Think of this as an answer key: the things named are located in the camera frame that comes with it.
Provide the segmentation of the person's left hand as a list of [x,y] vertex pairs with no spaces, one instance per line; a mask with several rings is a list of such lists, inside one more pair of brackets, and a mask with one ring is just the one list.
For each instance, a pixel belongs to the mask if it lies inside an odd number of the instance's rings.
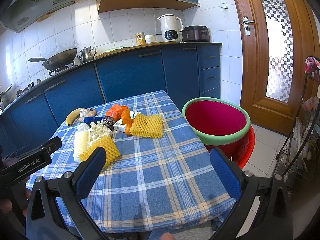
[[[26,197],[27,201],[30,200],[30,196],[31,196],[31,191],[29,189],[26,189],[25,190],[25,197]],[[10,211],[12,211],[12,203],[8,199],[0,199],[0,207],[1,207],[1,211],[5,215],[7,215]]]

